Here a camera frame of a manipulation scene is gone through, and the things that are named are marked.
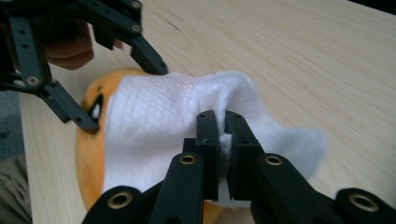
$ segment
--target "wooden surface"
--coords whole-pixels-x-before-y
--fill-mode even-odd
[[[329,150],[310,183],[334,197],[366,189],[396,207],[396,17],[342,0],[144,1],[144,37],[169,70],[192,76],[241,70],[272,116],[323,130]],[[52,67],[79,102],[101,74],[135,66],[127,50],[95,46],[77,71]],[[21,95],[34,223],[80,223],[75,130]],[[252,223],[247,210],[219,223]]]

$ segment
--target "light wood grain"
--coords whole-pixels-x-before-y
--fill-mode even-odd
[[[310,183],[334,197],[366,189],[396,207],[396,17],[348,1],[144,1],[144,36],[171,72],[240,70],[259,86],[272,116],[327,135]],[[51,67],[79,101],[101,74],[135,66],[127,52],[95,46],[77,71]],[[79,223],[75,125],[34,96],[21,115],[35,223]],[[247,210],[219,223],[252,223]]]

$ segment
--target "white cloth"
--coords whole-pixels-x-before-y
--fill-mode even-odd
[[[195,137],[196,116],[206,110],[216,112],[224,169],[231,157],[226,110],[244,116],[265,152],[286,157],[306,178],[325,151],[320,131],[287,129],[275,122],[253,81],[241,72],[128,76],[107,108],[103,192],[119,185],[145,191],[162,181],[172,158],[181,153],[183,139]],[[230,205],[225,187],[222,181],[219,203]]]

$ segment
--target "black metal bracket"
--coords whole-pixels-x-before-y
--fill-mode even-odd
[[[262,150],[241,115],[227,111],[225,124],[233,136],[230,196],[251,201],[256,223],[396,222],[393,208],[362,189],[342,189],[335,200],[316,192],[286,158]],[[196,138],[185,139],[163,182],[144,193],[131,187],[108,190],[83,223],[202,223],[203,201],[218,199],[219,154],[216,115],[203,112]]]
[[[142,4],[139,1],[46,0],[37,1],[36,5],[28,0],[0,1],[1,8],[4,11],[0,11],[0,19],[9,21],[20,72],[12,67],[0,30],[0,91],[34,94],[43,99],[61,121],[71,119],[88,132],[98,130],[98,124],[59,82],[52,80],[42,52],[43,39],[49,35],[68,35],[70,27],[65,25],[76,20],[86,21],[92,25],[97,43],[113,49],[117,38],[132,47],[131,56],[146,72],[153,75],[168,72],[161,56],[142,36]]]

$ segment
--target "white towel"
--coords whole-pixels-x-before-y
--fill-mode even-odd
[[[226,110],[244,116],[265,152],[286,157],[305,178],[316,171],[325,151],[322,132],[275,122],[253,81],[241,72],[128,76],[107,108],[103,192],[119,185],[145,191],[162,181],[172,158],[181,153],[183,139],[195,137],[196,116],[206,110],[216,112],[225,170],[231,157]],[[230,202],[225,181],[220,181],[220,205],[248,205]]]

